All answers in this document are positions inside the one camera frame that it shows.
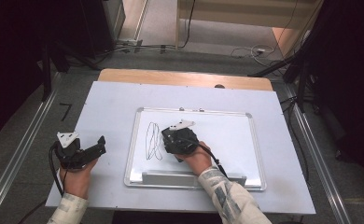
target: gray floor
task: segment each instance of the gray floor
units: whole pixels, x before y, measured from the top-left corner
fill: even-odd
[[[185,13],[190,15],[190,10],[181,12],[181,14]],[[174,45],[175,20],[176,1],[149,1],[138,39],[143,40],[143,45]],[[184,45],[188,28],[188,20],[179,21],[178,46]],[[182,50],[249,57],[250,49],[255,47],[255,49],[265,50],[260,57],[266,56],[269,60],[280,60],[282,55],[276,46],[271,27],[192,20],[189,44]]]
[[[157,50],[150,49],[142,49],[138,53],[116,52],[107,57],[100,65],[109,68],[190,71],[232,76],[245,76],[262,69],[261,65],[249,58],[233,59],[230,56],[174,50],[160,54]],[[17,223],[29,210],[47,198],[52,184],[48,164],[49,147],[56,140],[56,132],[72,132],[74,130],[91,84],[98,78],[98,75],[98,71],[92,71],[87,67],[74,67],[68,74],[62,74],[59,91],[54,102],[6,198],[0,206],[0,223]],[[268,75],[268,78],[273,80],[273,88],[279,99],[286,99],[285,84],[273,75]],[[0,175],[39,107],[41,93],[42,90],[39,88],[31,95],[0,132]],[[66,108],[61,106],[60,103],[73,104],[65,121],[61,121],[61,119]],[[364,199],[364,170],[354,163],[334,159],[336,148],[324,122],[320,116],[312,112],[310,105],[306,105],[306,109],[307,117],[310,120],[310,125],[315,133],[321,152],[342,197],[347,200],[345,205],[350,218],[353,223],[364,223],[364,202],[357,200]],[[329,199],[318,177],[313,160],[310,158],[310,153],[307,151],[307,147],[304,146],[304,138],[294,117],[292,117],[292,124],[298,133],[298,137],[303,144],[303,151],[307,156],[307,165],[310,171],[309,190],[317,212],[317,215],[304,217],[303,222],[336,223],[329,205]],[[304,170],[305,164],[296,140],[295,147],[301,160],[301,167]],[[53,211],[54,208],[41,207],[31,215],[26,223],[44,223]],[[82,223],[111,223],[112,216],[113,211],[89,209]],[[292,215],[267,214],[267,216],[273,223],[288,221],[292,218],[299,219],[299,217],[293,217]]]

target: person's right hand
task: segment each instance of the person's right hand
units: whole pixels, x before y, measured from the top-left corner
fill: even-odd
[[[210,149],[204,142],[200,142],[200,145]],[[206,153],[201,147],[197,147],[196,150],[189,155],[175,154],[175,156],[185,161],[196,175],[200,175],[204,170],[212,166],[211,156],[208,155],[208,153]]]
[[[87,200],[89,198],[91,170],[97,161],[98,159],[91,161],[79,171],[67,172],[60,166],[60,179],[63,182],[65,193],[69,193]]]

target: black line drawing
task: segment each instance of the black line drawing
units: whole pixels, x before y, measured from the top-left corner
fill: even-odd
[[[159,150],[161,134],[159,124],[150,122],[147,126],[147,137],[145,142],[147,160],[151,160],[153,156],[159,161],[162,160],[162,154]]]

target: aluminum rail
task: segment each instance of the aluminum rail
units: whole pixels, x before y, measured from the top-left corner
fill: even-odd
[[[61,82],[61,74],[56,73],[53,78],[53,91],[50,93],[48,100],[42,102],[37,109],[33,120],[30,123],[27,131],[25,132],[22,140],[17,146],[13,156],[11,157],[7,168],[2,173],[0,177],[0,206],[7,196],[7,192],[9,191],[11,184],[13,183],[14,178],[17,175],[17,172],[20,170],[20,167],[28,154],[28,151],[33,143],[36,134],[42,125],[43,120],[49,112],[49,109],[54,101],[54,98],[57,94],[59,83]]]
[[[295,91],[291,85],[286,85],[288,97],[295,96]],[[302,114],[297,106],[294,107],[295,116],[301,127],[304,139],[307,143],[311,157],[313,158],[314,165],[318,171],[319,178],[321,179],[322,186],[328,196],[330,206],[333,210],[334,216],[336,217],[337,223],[339,224],[350,224],[352,223],[348,212],[344,206],[343,198],[341,197],[336,184],[331,176],[330,170],[322,157],[321,151],[316,143],[313,132],[308,123],[305,114]]]

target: patterned sleeve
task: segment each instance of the patterned sleeve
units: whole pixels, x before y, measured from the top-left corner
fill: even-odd
[[[224,224],[271,223],[259,210],[252,195],[238,183],[230,182],[217,168],[211,167],[199,176]]]
[[[65,193],[48,224],[78,224],[88,205],[89,201]]]

